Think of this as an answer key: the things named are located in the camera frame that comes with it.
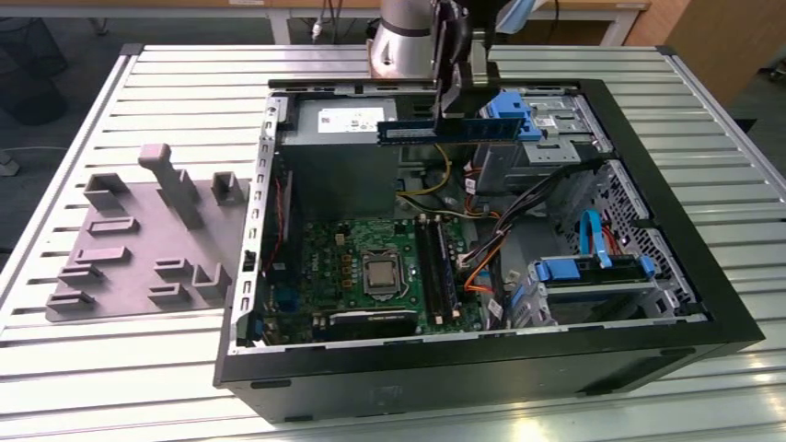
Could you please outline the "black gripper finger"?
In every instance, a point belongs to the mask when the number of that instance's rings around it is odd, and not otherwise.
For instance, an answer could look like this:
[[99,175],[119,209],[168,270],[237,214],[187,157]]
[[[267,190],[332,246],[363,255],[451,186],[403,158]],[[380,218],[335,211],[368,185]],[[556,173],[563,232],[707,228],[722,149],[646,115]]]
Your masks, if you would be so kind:
[[435,60],[436,94],[432,106],[435,134],[458,135],[463,120],[474,112],[472,94],[475,85],[471,64],[467,60],[451,61],[439,54]]

